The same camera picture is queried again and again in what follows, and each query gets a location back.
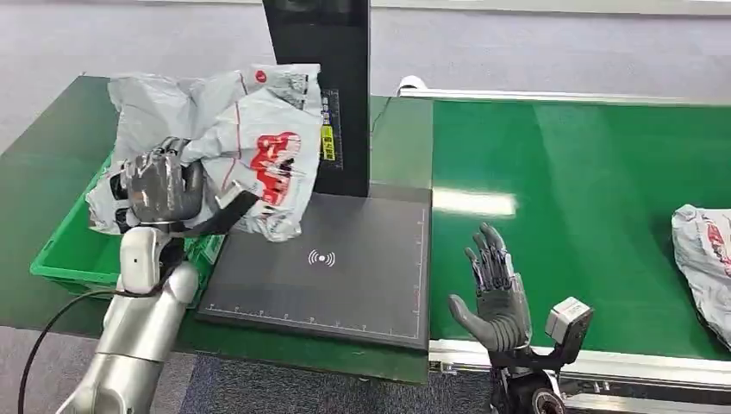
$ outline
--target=wireless symbol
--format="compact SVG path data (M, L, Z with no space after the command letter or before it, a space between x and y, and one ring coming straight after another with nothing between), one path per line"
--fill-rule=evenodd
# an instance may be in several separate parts
M312 250L307 255L307 262L310 265L322 263L327 267L332 267L335 264L335 253L330 252L328 254L319 254L317 253L317 250Z

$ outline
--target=red printed logo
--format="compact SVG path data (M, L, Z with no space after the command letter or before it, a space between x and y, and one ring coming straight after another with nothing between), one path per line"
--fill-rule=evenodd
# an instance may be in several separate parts
M299 153L299 135L283 132L279 135L262 135L257 140L258 152L251 168L256 179L264 186L261 199L271 205L280 205L290 188L292 163Z
M264 71L262 71L262 70L256 71L256 73L253 76L254 76L254 78L256 78L256 81L259 82L260 84L263 84L266 82L266 73L264 73Z
M703 216L703 220L708 225L707 237L710 242L710 247L715 254L715 257L723 265L723 271L727 276L731 276L731 259L728 258L728 252L726 251L726 243L723 241L723 236L718 226L713 223L713 220L706 216Z

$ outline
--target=green plastic crate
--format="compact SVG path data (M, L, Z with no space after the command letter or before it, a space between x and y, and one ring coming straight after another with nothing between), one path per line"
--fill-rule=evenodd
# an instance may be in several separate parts
M104 235L89 229L89 212L84 199L86 193L94 188L109 161L108 158L104 162L30 264L31 274L56 282L74 295L93 289L115 287L119 277L119 246L122 237ZM188 261L200 273L198 292L191 307L197 305L208 283L224 238L225 235L206 235L185 239Z

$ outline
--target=green table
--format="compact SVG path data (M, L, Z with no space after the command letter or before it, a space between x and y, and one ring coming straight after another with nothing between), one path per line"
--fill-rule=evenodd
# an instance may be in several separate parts
M697 320L670 225L686 203L731 207L729 150L729 107L435 102L432 337L466 337L439 304L473 294L457 247L487 220L522 274L535 344L551 345L547 313L574 296L596 309L585 349L731 360ZM514 209L454 212L444 190Z
M0 158L2 325L40 329L71 298L62 287L29 275L28 266L113 147L117 114L107 83L106 78L77 78ZM384 102L374 99L372 111L380 111ZM378 120L373 137L373 178L429 188L431 103L393 102L389 112ZM411 121L398 121L397 114ZM397 140L399 146L404 140L420 143L416 150L400 149L391 145ZM410 169L404 170L400 160L407 160ZM78 254L84 254L83 247ZM98 337L106 306L101 300L84 301L54 330ZM196 321L192 312L176 349L411 383L424 383L428 371L426 353L214 325Z
M106 83L78 78L0 158L2 325L38 329L69 298L29 276L28 264L112 147L117 114ZM374 118L385 102L373 98ZM728 360L673 265L670 217L685 203L731 206L729 115L729 107L392 99L375 125L372 178L434 187L432 339L468 339L446 297L473 295L462 249L486 220L523 275L536 344L549 345L542 325L550 307L576 296L597 310L587 349ZM105 307L82 303L56 329L98 336ZM413 383L428 369L427 356L413 351L190 315L177 348Z

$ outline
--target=plastic bag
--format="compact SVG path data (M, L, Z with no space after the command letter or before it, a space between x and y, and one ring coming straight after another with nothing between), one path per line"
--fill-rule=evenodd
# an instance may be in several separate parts
M207 193L220 195L236 180L260 197L235 227L273 242L288 240L301 231L319 164L319 70L319 65L261 65L206 79L115 77L109 96L120 118L111 170L168 136L189 139L181 160L202 161ZM92 220L99 220L93 228L105 233L127 225L119 223L123 206L106 189L113 176L105 174L87 196ZM216 210L213 197L203 199L201 213L185 222L188 227Z
M731 210L684 205L672 215L672 242L698 312L731 349Z

